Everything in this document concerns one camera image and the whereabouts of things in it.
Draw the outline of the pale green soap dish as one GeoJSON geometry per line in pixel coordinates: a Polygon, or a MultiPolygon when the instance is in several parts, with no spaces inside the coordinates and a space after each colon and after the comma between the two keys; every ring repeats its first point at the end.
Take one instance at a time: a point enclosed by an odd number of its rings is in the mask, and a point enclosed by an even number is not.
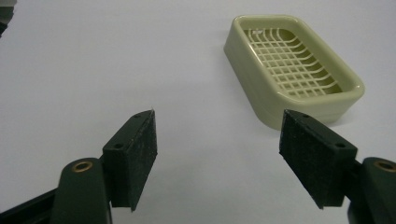
{"type": "Polygon", "coordinates": [[[335,122],[364,94],[356,73],[296,17],[238,16],[224,52],[256,116],[276,130],[286,109],[335,122]]]}

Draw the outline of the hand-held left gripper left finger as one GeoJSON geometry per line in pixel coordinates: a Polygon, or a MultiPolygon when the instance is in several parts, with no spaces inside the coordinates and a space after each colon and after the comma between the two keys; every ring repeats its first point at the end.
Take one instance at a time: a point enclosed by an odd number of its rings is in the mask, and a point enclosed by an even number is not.
{"type": "Polygon", "coordinates": [[[49,224],[112,224],[113,207],[135,210],[156,156],[155,111],[131,116],[100,158],[63,168],[49,224]]]}

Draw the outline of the dark object at table edge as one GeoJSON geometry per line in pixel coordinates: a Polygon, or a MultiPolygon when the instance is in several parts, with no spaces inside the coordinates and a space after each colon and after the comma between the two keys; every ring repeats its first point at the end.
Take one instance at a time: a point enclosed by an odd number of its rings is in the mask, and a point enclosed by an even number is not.
{"type": "Polygon", "coordinates": [[[0,37],[8,28],[14,16],[14,9],[18,0],[0,0],[0,37]]]}

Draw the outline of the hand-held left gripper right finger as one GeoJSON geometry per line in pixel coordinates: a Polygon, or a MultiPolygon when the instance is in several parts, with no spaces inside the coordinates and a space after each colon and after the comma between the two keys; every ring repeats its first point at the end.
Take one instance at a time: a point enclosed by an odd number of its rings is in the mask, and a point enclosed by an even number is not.
{"type": "Polygon", "coordinates": [[[279,154],[318,208],[349,199],[349,224],[396,224],[396,162],[357,161],[358,149],[320,121],[285,110],[279,154]]]}

